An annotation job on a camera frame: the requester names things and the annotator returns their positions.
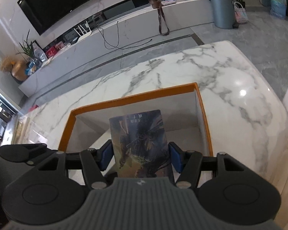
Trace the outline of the green potted plant left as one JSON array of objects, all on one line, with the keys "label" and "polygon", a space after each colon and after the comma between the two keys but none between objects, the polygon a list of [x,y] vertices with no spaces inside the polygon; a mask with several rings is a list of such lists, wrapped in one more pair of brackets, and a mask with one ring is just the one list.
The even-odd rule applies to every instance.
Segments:
[{"label": "green potted plant left", "polygon": [[23,37],[22,42],[19,42],[21,51],[19,51],[18,54],[28,56],[31,62],[40,68],[42,64],[48,60],[48,57],[35,40],[29,40],[29,34],[30,30],[28,30],[26,37]]}]

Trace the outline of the marble tv console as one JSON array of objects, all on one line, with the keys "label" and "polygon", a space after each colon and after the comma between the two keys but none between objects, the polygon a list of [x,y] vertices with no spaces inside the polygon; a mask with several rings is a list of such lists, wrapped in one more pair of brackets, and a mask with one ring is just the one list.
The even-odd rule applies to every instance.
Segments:
[{"label": "marble tv console", "polygon": [[[164,6],[170,31],[213,22],[209,0],[188,0]],[[158,12],[146,7],[106,23],[92,34],[57,53],[48,64],[24,81],[19,89],[30,97],[65,74],[107,55],[159,35]]]}]

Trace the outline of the blue water jug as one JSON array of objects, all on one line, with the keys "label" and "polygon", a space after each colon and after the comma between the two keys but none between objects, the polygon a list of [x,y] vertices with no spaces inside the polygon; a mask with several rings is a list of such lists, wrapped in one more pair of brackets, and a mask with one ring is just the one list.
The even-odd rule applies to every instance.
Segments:
[{"label": "blue water jug", "polygon": [[271,0],[270,14],[279,19],[286,19],[287,0]]}]

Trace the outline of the orange white storage box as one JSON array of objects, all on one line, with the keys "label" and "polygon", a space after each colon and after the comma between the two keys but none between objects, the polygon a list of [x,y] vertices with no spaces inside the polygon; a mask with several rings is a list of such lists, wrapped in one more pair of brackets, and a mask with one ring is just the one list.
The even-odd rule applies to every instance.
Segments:
[{"label": "orange white storage box", "polygon": [[174,169],[168,143],[212,156],[206,113],[197,83],[163,88],[73,109],[59,150],[98,148],[110,132],[121,177],[161,177]]}]

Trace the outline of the grey blue trash bin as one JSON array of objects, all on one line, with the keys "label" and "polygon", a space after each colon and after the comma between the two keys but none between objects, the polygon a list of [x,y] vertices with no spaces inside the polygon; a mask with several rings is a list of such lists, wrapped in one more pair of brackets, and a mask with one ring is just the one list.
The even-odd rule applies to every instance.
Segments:
[{"label": "grey blue trash bin", "polygon": [[233,0],[210,0],[214,24],[221,29],[232,29],[235,23]]}]

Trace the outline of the gold vase with dried flowers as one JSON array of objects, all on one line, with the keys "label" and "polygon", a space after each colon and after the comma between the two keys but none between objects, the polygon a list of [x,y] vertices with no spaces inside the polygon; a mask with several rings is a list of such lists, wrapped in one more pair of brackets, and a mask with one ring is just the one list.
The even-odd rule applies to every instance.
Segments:
[{"label": "gold vase with dried flowers", "polygon": [[15,57],[6,56],[0,62],[0,71],[10,73],[17,81],[25,81],[28,75],[25,73],[26,62]]}]

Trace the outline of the woven pink basket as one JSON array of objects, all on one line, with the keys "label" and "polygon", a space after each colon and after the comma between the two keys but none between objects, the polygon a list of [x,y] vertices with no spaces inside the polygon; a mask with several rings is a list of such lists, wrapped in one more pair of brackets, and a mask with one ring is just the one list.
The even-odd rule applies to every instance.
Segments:
[{"label": "woven pink basket", "polygon": [[245,8],[243,8],[242,4],[235,1],[233,3],[233,7],[234,7],[234,11],[235,11],[236,22],[239,24],[247,23],[249,21],[248,16],[247,16],[246,10],[245,10]]}]

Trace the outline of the beige books stack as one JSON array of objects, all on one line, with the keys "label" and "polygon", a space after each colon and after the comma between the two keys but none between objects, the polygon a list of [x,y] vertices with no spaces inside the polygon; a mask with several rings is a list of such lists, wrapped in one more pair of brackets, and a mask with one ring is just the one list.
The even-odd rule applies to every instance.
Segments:
[{"label": "beige books stack", "polygon": [[12,144],[20,144],[22,143],[26,130],[28,128],[30,119],[28,116],[22,116],[17,120],[17,123],[14,128]]}]

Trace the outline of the dark illustrated card box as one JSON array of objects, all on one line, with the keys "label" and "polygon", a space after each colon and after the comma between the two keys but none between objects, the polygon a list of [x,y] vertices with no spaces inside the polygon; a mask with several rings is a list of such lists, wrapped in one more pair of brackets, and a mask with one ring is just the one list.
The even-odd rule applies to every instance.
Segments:
[{"label": "dark illustrated card box", "polygon": [[168,177],[174,183],[160,110],[112,117],[109,123],[118,177]]}]

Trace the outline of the white wifi router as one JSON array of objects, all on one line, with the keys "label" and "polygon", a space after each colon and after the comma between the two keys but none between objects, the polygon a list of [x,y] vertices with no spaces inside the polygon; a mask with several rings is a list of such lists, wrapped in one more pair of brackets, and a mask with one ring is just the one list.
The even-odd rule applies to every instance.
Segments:
[{"label": "white wifi router", "polygon": [[88,21],[85,21],[84,26],[79,24],[77,28],[73,28],[74,31],[78,34],[78,42],[84,40],[85,38],[89,37],[92,34],[92,30],[89,26]]}]

